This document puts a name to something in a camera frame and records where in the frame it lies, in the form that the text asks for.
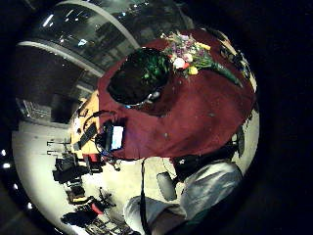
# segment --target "yellow flower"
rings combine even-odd
[[[196,74],[198,74],[198,69],[196,67],[189,67],[188,74],[196,75]]]
[[[200,42],[196,42],[196,45],[202,47],[203,49],[209,51],[211,49],[210,46],[206,45],[206,44],[203,44],[203,43],[200,43]]]

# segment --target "black bag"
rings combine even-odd
[[[238,150],[237,145],[226,144],[213,153],[205,155],[186,155],[173,159],[173,165],[179,181],[184,181],[188,176],[197,172],[199,169],[217,160],[231,160],[234,153]]]

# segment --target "cable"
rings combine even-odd
[[[97,112],[93,113],[91,116],[89,116],[89,117],[84,121],[84,124],[82,125],[82,131],[83,131],[84,134],[88,137],[88,139],[92,139],[90,136],[88,136],[88,135],[86,134],[86,125],[87,125],[88,120],[90,120],[91,118],[99,117],[100,115],[106,114],[106,113],[109,113],[110,115],[115,115],[115,114],[116,114],[116,112],[114,112],[114,111],[100,110],[100,111],[97,111]]]
[[[166,169],[166,171],[167,171],[168,173],[170,173],[172,176],[176,177],[177,175],[175,175],[175,174],[173,174],[172,172],[170,172],[170,171],[167,169],[167,167],[165,166],[164,158],[162,158],[162,162],[163,162],[163,166],[164,166],[164,168]]]
[[[145,160],[141,163],[141,197],[140,197],[140,218],[141,223],[143,225],[144,231],[146,235],[152,235],[152,232],[150,230],[150,227],[147,222],[147,215],[146,215],[146,197],[145,197]]]

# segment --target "desk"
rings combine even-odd
[[[98,90],[94,91],[94,93],[91,94],[90,98],[86,100],[82,105],[82,110],[80,112],[81,115],[85,114],[84,117],[77,116],[72,120],[70,125],[70,146],[71,151],[73,153],[76,153],[77,156],[80,159],[83,159],[83,154],[96,154],[98,153],[95,143],[93,141],[88,141],[81,150],[75,151],[72,147],[74,143],[80,140],[81,136],[83,135],[83,124],[86,119],[88,119],[90,116],[93,115],[93,113],[99,111],[99,98],[98,98]],[[100,128],[99,124],[99,118],[98,117],[92,117],[87,121],[86,128],[92,123],[95,122],[97,129]]]

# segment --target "pink flower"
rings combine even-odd
[[[184,54],[183,59],[185,61],[187,61],[187,62],[192,62],[193,61],[193,56],[190,53],[186,53],[186,54]]]

